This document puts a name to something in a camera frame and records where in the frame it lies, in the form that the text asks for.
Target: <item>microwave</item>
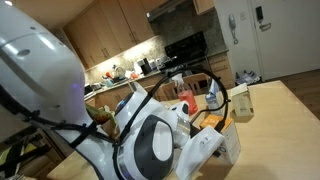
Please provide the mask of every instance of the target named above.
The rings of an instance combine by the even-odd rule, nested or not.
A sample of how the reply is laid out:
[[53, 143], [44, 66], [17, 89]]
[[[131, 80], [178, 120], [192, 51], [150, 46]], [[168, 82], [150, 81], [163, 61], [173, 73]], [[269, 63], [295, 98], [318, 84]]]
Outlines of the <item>microwave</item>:
[[90, 97], [94, 96], [96, 93], [94, 92], [93, 88], [90, 86], [89, 83], [84, 85], [84, 99], [87, 100]]

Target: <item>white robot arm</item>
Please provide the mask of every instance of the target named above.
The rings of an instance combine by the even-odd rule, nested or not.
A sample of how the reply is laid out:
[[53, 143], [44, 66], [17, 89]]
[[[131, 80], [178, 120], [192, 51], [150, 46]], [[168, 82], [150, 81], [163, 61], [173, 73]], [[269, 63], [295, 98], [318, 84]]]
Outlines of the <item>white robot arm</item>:
[[[0, 24], [0, 109], [53, 129], [92, 164], [99, 179], [163, 179], [173, 168], [179, 179], [188, 179], [223, 140], [211, 127], [190, 136], [187, 103], [166, 109], [150, 97], [154, 92], [134, 92], [118, 105], [121, 136], [111, 141], [86, 112], [77, 57], [2, 0]], [[175, 148], [181, 149], [176, 163]]]

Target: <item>coffee maker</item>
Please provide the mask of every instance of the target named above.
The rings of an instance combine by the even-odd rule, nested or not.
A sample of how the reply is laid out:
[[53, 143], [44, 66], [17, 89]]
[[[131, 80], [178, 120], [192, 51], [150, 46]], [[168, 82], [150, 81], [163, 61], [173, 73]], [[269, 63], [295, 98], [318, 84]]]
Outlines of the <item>coffee maker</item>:
[[137, 64], [141, 67], [141, 70], [144, 75], [147, 75], [152, 71], [147, 58], [138, 60]]

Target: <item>floor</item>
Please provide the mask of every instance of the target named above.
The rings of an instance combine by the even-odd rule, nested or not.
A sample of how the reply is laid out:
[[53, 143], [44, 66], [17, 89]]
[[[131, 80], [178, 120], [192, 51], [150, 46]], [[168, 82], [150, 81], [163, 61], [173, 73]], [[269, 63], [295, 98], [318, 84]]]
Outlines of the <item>floor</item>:
[[320, 119], [320, 69], [273, 80], [281, 80]]

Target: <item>upper cabinet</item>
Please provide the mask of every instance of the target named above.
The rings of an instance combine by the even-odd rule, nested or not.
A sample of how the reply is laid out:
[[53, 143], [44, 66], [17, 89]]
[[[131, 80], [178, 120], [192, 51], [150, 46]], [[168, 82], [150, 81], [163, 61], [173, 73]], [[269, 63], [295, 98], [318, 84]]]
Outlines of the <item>upper cabinet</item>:
[[214, 7], [213, 0], [193, 0], [198, 15], [204, 14]]
[[168, 0], [141, 0], [141, 3], [143, 5], [144, 11], [147, 13], [167, 1]]
[[89, 24], [89, 17], [84, 14], [65, 28], [65, 32], [85, 68], [102, 62], [104, 58], [100, 40]]
[[86, 69], [154, 35], [140, 0], [99, 0], [64, 30]]
[[136, 45], [118, 0], [100, 0], [99, 4], [110, 24], [114, 37], [119, 43], [121, 51]]
[[89, 17], [90, 25], [93, 27], [97, 34], [101, 46], [102, 52], [106, 58], [115, 56], [121, 52], [121, 48], [115, 38], [108, 20], [105, 18], [103, 11], [99, 4], [92, 6], [86, 14]]
[[140, 0], [118, 0], [136, 43], [151, 38], [151, 29]]

